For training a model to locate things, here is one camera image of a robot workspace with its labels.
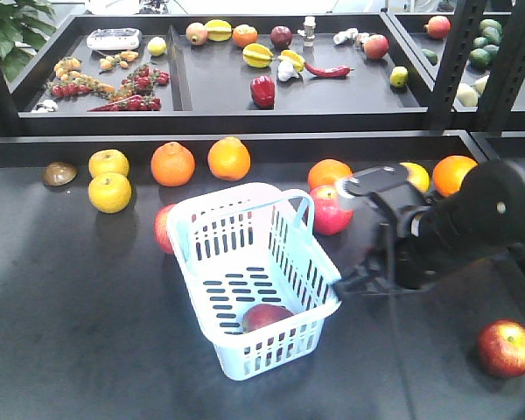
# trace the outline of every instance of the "white plastic basket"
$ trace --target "white plastic basket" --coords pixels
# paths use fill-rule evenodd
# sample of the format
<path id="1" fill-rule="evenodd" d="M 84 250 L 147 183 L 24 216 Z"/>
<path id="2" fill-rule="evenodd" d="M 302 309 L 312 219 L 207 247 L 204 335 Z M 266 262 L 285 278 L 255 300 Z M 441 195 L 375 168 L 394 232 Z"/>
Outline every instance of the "white plastic basket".
<path id="1" fill-rule="evenodd" d="M 312 352 L 338 309 L 331 284 L 340 273 L 312 235 L 313 215 L 306 192 L 264 183 L 185 199 L 171 210 L 167 232 L 200 330 L 229 378 L 242 381 Z M 243 314 L 260 303 L 294 316 L 243 332 Z"/>

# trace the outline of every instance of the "lemon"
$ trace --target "lemon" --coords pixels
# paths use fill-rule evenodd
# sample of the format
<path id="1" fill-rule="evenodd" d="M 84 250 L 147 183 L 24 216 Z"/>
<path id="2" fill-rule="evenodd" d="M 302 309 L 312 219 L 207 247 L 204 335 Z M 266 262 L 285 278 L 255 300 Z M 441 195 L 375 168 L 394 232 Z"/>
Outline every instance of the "lemon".
<path id="1" fill-rule="evenodd" d="M 97 175 L 87 187 L 89 202 L 100 212 L 117 213 L 123 210 L 132 197 L 132 186 L 122 174 L 106 172 Z"/>
<path id="2" fill-rule="evenodd" d="M 409 81 L 409 71 L 404 66 L 397 66 L 388 78 L 394 88 L 404 88 Z"/>
<path id="3" fill-rule="evenodd" d="M 161 37 L 154 37 L 150 39 L 150 42 L 148 43 L 148 52 L 154 57 L 165 53 L 166 49 L 167 44 L 165 43 L 165 40 Z"/>
<path id="4" fill-rule="evenodd" d="M 105 149 L 94 153 L 87 162 L 91 178 L 105 172 L 116 172 L 127 177 L 129 175 L 129 160 L 120 150 Z"/>
<path id="5" fill-rule="evenodd" d="M 413 162 L 401 162 L 401 165 L 409 171 L 407 180 L 415 186 L 420 193 L 428 191 L 428 188 L 430 188 L 430 175 L 423 166 Z"/>

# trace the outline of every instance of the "garlic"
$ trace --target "garlic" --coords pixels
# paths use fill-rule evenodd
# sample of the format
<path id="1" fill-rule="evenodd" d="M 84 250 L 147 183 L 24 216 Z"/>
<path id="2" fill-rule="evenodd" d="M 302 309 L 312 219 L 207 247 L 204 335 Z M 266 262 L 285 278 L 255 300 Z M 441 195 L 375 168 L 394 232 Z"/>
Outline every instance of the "garlic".
<path id="1" fill-rule="evenodd" d="M 294 65 L 290 61 L 280 61 L 278 65 L 278 79 L 280 81 L 288 81 L 292 77 L 299 77 Z"/>

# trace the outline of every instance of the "apple in basket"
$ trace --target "apple in basket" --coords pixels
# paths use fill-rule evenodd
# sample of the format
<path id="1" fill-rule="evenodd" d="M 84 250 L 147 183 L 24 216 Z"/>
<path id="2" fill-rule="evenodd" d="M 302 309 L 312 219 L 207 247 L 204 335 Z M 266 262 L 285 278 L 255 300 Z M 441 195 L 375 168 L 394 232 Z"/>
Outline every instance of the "apple in basket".
<path id="1" fill-rule="evenodd" d="M 156 219 L 154 220 L 154 235 L 156 237 L 156 242 L 159 247 L 166 254 L 173 254 L 173 246 L 169 241 L 169 235 L 167 234 L 167 216 L 172 208 L 175 207 L 175 204 L 170 204 L 165 206 L 156 214 Z"/>
<path id="2" fill-rule="evenodd" d="M 245 333 L 269 326 L 275 322 L 291 317 L 293 312 L 276 304 L 256 304 L 243 315 L 241 326 Z"/>
<path id="3" fill-rule="evenodd" d="M 309 195 L 315 202 L 315 221 L 313 222 L 315 232 L 322 235 L 335 235 L 348 227 L 354 212 L 340 208 L 334 186 L 316 186 Z"/>

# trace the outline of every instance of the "red apple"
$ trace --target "red apple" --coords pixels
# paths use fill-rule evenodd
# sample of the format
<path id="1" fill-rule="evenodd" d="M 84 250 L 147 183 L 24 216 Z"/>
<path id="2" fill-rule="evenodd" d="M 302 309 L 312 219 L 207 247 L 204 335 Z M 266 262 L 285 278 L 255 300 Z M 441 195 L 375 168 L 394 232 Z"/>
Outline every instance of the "red apple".
<path id="1" fill-rule="evenodd" d="M 353 211 L 339 207 L 338 195 L 333 185 L 320 185 L 313 188 L 309 195 L 315 202 L 315 221 L 313 230 L 322 235 L 335 235 L 347 228 Z"/>
<path id="2" fill-rule="evenodd" d="M 156 214 L 156 219 L 154 220 L 154 235 L 156 236 L 156 242 L 166 254 L 173 254 L 173 246 L 169 240 L 169 235 L 167 234 L 167 215 L 174 207 L 174 204 L 170 204 L 169 206 L 159 209 Z"/>
<path id="3" fill-rule="evenodd" d="M 277 50 L 285 50 L 290 46 L 293 35 L 288 26 L 275 26 L 270 31 L 270 42 Z"/>
<path id="4" fill-rule="evenodd" d="M 443 39 L 452 28 L 452 23 L 445 16 L 434 16 L 423 27 L 430 38 Z"/>
<path id="5" fill-rule="evenodd" d="M 370 36 L 364 43 L 364 53 L 371 60 L 378 60 L 389 50 L 389 42 L 387 39 L 378 33 Z"/>
<path id="6" fill-rule="evenodd" d="M 293 312 L 275 304 L 256 304 L 243 315 L 241 325 L 245 333 L 258 330 L 275 322 L 291 317 Z"/>
<path id="7" fill-rule="evenodd" d="M 486 325 L 477 338 L 482 367 L 493 376 L 512 378 L 525 374 L 525 327 L 511 319 Z"/>

